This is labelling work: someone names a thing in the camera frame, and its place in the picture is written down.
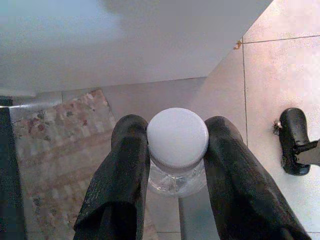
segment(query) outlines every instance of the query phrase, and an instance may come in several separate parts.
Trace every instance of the clear plastic bottle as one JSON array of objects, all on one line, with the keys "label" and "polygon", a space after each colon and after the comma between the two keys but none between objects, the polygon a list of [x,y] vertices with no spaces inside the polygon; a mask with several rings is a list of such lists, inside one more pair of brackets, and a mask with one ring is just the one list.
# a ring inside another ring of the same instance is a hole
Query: clear plastic bottle
[{"label": "clear plastic bottle", "polygon": [[203,156],[209,133],[204,121],[184,108],[159,112],[147,127],[151,155],[148,187],[170,197],[186,197],[207,184]]}]

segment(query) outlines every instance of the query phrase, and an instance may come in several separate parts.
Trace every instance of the patterned rug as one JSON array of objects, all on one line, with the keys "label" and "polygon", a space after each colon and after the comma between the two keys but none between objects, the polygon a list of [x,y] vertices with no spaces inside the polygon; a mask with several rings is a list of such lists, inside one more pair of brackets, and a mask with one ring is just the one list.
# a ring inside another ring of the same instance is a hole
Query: patterned rug
[{"label": "patterned rug", "polygon": [[[21,184],[48,240],[72,239],[90,180],[111,150],[115,118],[100,89],[13,124]],[[144,240],[157,240],[146,209]]]}]

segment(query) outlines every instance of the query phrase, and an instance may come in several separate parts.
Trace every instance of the beige floor tile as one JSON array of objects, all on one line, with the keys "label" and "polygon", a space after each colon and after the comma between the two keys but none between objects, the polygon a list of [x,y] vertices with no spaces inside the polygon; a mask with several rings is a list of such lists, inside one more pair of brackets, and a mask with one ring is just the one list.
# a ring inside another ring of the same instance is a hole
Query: beige floor tile
[{"label": "beige floor tile", "polygon": [[320,240],[320,232],[311,232],[309,236],[312,240]]},{"label": "beige floor tile", "polygon": [[219,240],[208,187],[179,198],[181,236],[186,240]]},{"label": "beige floor tile", "polygon": [[244,35],[245,43],[320,35],[320,1],[273,0]]},{"label": "beige floor tile", "polygon": [[159,232],[159,240],[181,240],[180,232]]},{"label": "beige floor tile", "polygon": [[45,240],[46,239],[42,232],[32,231],[32,232],[27,232],[26,235],[28,240]]},{"label": "beige floor tile", "polygon": [[177,197],[165,197],[148,190],[146,205],[157,232],[180,232]]},{"label": "beige floor tile", "polygon": [[320,138],[320,37],[244,45],[248,147],[278,184],[309,232],[320,232],[320,167],[297,177],[281,167],[273,121],[287,108],[301,108],[310,140]]}]

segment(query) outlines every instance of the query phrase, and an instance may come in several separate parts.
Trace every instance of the tile grout line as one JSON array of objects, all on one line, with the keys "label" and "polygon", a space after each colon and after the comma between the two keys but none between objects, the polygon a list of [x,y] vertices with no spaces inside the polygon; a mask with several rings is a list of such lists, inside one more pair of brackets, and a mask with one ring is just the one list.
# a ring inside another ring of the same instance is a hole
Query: tile grout line
[{"label": "tile grout line", "polygon": [[248,41],[244,42],[244,38],[242,37],[242,45],[244,44],[258,44],[258,43],[266,43],[266,42],[276,42],[276,41],[284,41],[284,40],[294,40],[294,39],[307,39],[307,38],[316,38],[320,37],[320,35],[311,35],[311,36],[297,36],[297,37],[288,37],[288,38],[279,38],[279,39],[271,39],[271,40],[261,40],[261,41]]},{"label": "tile grout line", "polygon": [[245,46],[242,44],[242,63],[243,63],[243,86],[244,86],[244,111],[245,111],[245,134],[246,146],[248,146],[248,116],[247,116],[247,86],[246,86],[246,71],[245,71]]}]

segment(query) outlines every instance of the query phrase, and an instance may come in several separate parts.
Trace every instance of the white bottle cap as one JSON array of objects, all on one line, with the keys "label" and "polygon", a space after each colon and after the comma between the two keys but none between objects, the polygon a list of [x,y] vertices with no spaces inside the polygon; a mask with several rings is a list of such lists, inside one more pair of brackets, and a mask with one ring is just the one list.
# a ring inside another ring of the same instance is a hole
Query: white bottle cap
[{"label": "white bottle cap", "polygon": [[188,109],[175,107],[159,112],[146,132],[154,163],[168,173],[191,170],[207,151],[207,126]]}]

